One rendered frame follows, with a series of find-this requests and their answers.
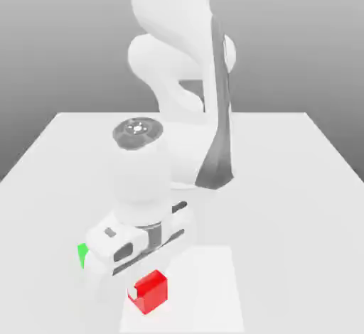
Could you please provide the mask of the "small green cube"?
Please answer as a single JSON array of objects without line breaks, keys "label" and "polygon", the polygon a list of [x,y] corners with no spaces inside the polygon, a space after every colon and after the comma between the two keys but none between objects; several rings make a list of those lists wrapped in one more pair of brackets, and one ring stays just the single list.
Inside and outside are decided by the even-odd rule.
[{"label": "small green cube", "polygon": [[79,258],[80,266],[82,269],[85,268],[85,258],[87,256],[88,252],[89,252],[89,248],[85,243],[79,244],[77,246],[78,258]]}]

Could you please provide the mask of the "small red cube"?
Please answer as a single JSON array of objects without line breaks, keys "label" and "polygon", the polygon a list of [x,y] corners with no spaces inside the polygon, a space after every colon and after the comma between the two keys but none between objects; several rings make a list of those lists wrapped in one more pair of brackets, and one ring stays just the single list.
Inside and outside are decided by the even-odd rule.
[{"label": "small red cube", "polygon": [[159,270],[154,270],[138,280],[133,288],[134,295],[131,295],[130,290],[127,291],[127,295],[144,315],[168,299],[168,280]]}]

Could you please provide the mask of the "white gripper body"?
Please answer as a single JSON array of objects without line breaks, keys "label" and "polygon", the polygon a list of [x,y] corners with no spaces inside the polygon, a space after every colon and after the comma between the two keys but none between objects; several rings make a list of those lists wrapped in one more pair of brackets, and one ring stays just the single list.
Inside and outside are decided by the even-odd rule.
[{"label": "white gripper body", "polygon": [[111,212],[85,238],[85,290],[97,298],[112,279],[127,289],[154,270],[164,271],[172,258],[183,252],[195,232],[193,211],[174,205],[160,222],[132,226],[120,223]]}]

